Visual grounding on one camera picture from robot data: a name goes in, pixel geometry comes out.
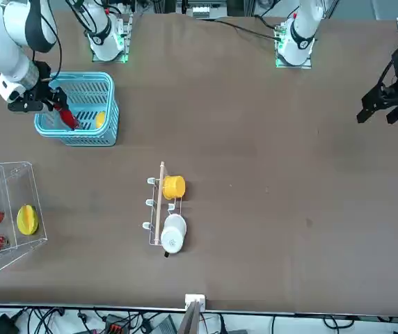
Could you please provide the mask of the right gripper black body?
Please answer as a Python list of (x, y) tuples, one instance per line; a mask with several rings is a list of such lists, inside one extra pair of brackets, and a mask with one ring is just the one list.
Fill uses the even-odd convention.
[(44, 61), (34, 61), (33, 64), (38, 69), (38, 80), (32, 89), (25, 92), (24, 100), (26, 102), (44, 102), (51, 97), (51, 88), (49, 87), (51, 68)]

